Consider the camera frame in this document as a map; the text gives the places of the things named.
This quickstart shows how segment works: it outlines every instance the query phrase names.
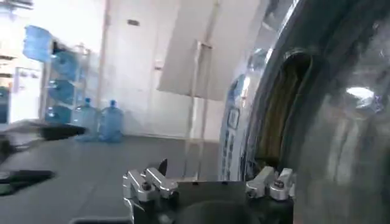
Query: white wall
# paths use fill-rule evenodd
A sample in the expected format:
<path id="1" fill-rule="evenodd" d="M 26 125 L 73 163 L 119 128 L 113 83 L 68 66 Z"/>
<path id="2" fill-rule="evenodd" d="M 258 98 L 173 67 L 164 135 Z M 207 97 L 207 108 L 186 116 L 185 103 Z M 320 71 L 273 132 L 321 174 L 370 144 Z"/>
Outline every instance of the white wall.
<path id="1" fill-rule="evenodd" d="M 110 99 L 118 101 L 126 114 L 126 134 L 182 138 L 190 98 L 158 91 L 161 71 L 154 69 L 155 66 L 164 68 L 181 1 L 189 0 L 36 0 L 32 23 L 46 28 L 69 46 L 83 43 L 91 49 L 92 75 L 87 93 L 93 100 L 98 96 L 99 62 L 103 58 L 100 105 L 105 107 Z M 230 10 L 239 4 L 229 1 L 226 7 Z M 245 7 L 251 7 L 255 2 L 246 1 L 250 4 Z M 101 49 L 107 2 L 110 19 L 105 47 Z M 240 13 L 245 12 L 244 8 L 240 9 Z M 234 13 L 229 19 L 239 24 L 236 19 L 240 17 L 242 15 Z M 128 25 L 128 19 L 139 21 L 140 26 Z M 218 141 L 223 111 L 223 101 L 209 101 L 207 140 Z"/>
<path id="2" fill-rule="evenodd" d="M 118 101 L 127 134 L 185 137 L 190 98 L 158 91 L 161 71 L 154 69 L 164 67 L 179 8 L 180 0 L 110 2 L 102 104 Z M 209 107 L 207 140 L 219 140 L 223 107 L 222 102 Z"/>
<path id="3" fill-rule="evenodd" d="M 27 22 L 28 18 L 18 15 L 11 15 L 9 10 L 0 7 L 1 54 L 14 57 L 22 56 L 24 26 Z"/>
<path id="4" fill-rule="evenodd" d="M 248 32 L 261 1 L 221 2 L 222 13 L 217 18 L 211 41 L 219 55 L 226 57 L 213 60 L 213 72 L 227 75 L 212 80 L 212 87 L 218 90 L 218 95 L 213 99 L 220 101 L 209 100 L 205 138 L 211 141 L 219 140 L 225 91 L 246 50 Z M 175 63 L 175 60 L 170 60 L 170 66 L 165 65 L 167 53 L 178 59 L 192 58 L 188 52 L 179 50 L 182 48 L 179 42 L 203 37 L 212 5 L 213 1 L 209 0 L 110 2 L 101 96 L 104 105 L 110 99 L 116 99 L 119 107 L 125 111 L 127 134 L 185 137 L 190 98 L 157 90 L 161 71 L 154 67 L 169 69 Z M 140 26 L 128 25 L 127 19 L 139 21 Z M 180 60 L 176 63 L 177 66 L 186 66 Z M 177 80 L 175 85 L 183 85 Z M 197 100 L 198 118 L 202 102 Z M 195 123 L 195 138 L 199 137 L 200 120 Z"/>

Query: large water bottle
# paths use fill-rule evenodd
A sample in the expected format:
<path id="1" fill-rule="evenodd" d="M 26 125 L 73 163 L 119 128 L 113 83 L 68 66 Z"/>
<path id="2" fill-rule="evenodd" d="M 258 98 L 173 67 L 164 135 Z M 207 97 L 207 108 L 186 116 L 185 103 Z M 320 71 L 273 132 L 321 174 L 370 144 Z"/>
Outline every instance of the large water bottle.
<path id="1" fill-rule="evenodd" d="M 120 142 L 122 140 L 123 112 L 117 108 L 115 100 L 102 110 L 100 116 L 99 139 L 104 142 Z"/>
<path id="2" fill-rule="evenodd" d="M 48 122 L 67 124 L 71 122 L 72 111 L 60 105 L 49 107 L 46 111 L 45 120 Z"/>
<path id="3" fill-rule="evenodd" d="M 91 99 L 85 98 L 85 104 L 76 107 L 73 111 L 72 124 L 87 129 L 84 135 L 76 136 L 78 141 L 94 141 L 97 137 L 98 126 L 98 114 L 97 109 L 91 106 Z"/>
<path id="4" fill-rule="evenodd" d="M 75 81 L 79 63 L 74 53 L 70 51 L 56 53 L 52 60 L 52 66 L 62 77 Z"/>
<path id="5" fill-rule="evenodd" d="M 8 121 L 9 95 L 9 89 L 0 86 L 0 124 L 6 124 Z"/>
<path id="6" fill-rule="evenodd" d="M 41 27 L 26 26 L 23 54 L 27 58 L 47 62 L 51 57 L 51 34 Z"/>
<path id="7" fill-rule="evenodd" d="M 48 84 L 49 96 L 55 100 L 59 100 L 63 103 L 72 105 L 74 86 L 66 80 L 51 80 Z"/>

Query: screw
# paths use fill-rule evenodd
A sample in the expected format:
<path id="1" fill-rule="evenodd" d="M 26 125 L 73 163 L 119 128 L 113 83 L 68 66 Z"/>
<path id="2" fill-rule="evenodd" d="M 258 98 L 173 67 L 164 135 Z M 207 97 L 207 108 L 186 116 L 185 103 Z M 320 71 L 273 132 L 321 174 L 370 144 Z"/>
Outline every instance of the screw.
<path id="1" fill-rule="evenodd" d="M 249 198 L 255 198 L 256 197 L 256 192 L 254 190 L 250 190 L 246 193 Z"/>
<path id="2" fill-rule="evenodd" d="M 274 185 L 275 185 L 275 187 L 280 188 L 280 189 L 285 187 L 285 184 L 281 180 L 275 180 Z"/>
<path id="3" fill-rule="evenodd" d="M 145 191 L 150 191 L 152 189 L 152 186 L 149 183 L 145 182 L 142 184 L 142 189 L 144 189 Z"/>

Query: gray floor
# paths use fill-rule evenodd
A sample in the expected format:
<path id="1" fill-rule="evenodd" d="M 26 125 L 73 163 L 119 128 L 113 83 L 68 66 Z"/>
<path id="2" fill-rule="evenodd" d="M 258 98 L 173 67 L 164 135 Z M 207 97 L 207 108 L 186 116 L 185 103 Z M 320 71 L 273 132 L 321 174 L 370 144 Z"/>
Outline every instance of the gray floor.
<path id="1" fill-rule="evenodd" d="M 215 180 L 217 144 L 206 144 L 201 179 Z M 75 217 L 126 216 L 122 203 L 122 175 L 150 162 L 168 159 L 170 178 L 182 174 L 184 142 L 175 139 L 128 137 L 120 144 L 72 140 L 48 142 L 20 153 L 1 169 L 53 170 L 46 183 L 0 198 L 0 223 L 68 223 Z M 190 161 L 189 175 L 196 160 Z"/>

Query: reflective plastic surface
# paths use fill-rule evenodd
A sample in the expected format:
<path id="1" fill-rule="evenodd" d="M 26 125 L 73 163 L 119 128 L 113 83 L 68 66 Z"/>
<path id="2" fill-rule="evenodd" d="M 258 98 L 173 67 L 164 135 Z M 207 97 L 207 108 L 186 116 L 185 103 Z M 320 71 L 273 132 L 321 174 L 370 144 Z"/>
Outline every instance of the reflective plastic surface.
<path id="1" fill-rule="evenodd" d="M 231 99 L 228 97 L 225 106 L 218 161 L 219 180 L 252 179 L 257 174 L 256 142 L 250 140 L 249 144 L 247 143 L 251 133 L 255 133 L 256 137 L 253 139 L 258 138 L 257 130 L 251 130 L 253 121 L 259 121 L 258 114 L 262 115 L 253 110 L 259 103 L 257 90 L 263 79 L 264 66 L 269 60 L 268 55 L 272 52 L 270 49 L 278 41 L 277 37 L 285 28 L 296 3 L 296 0 L 271 1 L 264 21 L 254 22 L 261 23 L 261 27 L 253 54 L 248 58 L 247 71 L 240 74 L 240 79 L 243 80 L 243 84 L 239 86 L 241 94 L 236 94 L 238 91 L 236 85 L 232 85 L 235 89 L 230 91 L 235 93 L 236 97 Z M 257 128 L 258 124 L 253 123 L 253 126 Z"/>
<path id="2" fill-rule="evenodd" d="M 390 223 L 390 1 L 293 1 L 248 70 L 234 146 L 297 172 L 295 223 Z"/>
<path id="3" fill-rule="evenodd" d="M 389 223 L 390 3 L 342 2 L 284 132 L 284 166 L 298 173 L 294 219 Z"/>

